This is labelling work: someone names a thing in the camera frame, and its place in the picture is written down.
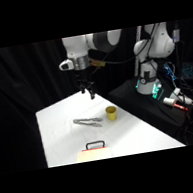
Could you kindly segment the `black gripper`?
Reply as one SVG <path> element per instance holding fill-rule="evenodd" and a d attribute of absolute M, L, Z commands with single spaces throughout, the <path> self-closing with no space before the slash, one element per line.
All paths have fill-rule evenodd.
<path fill-rule="evenodd" d="M 85 89 L 89 90 L 91 99 L 95 99 L 94 90 L 92 90 L 93 82 L 91 78 L 91 71 L 88 67 L 87 69 L 76 70 L 75 78 L 77 79 L 77 85 L 82 91 L 82 94 L 86 93 Z"/>

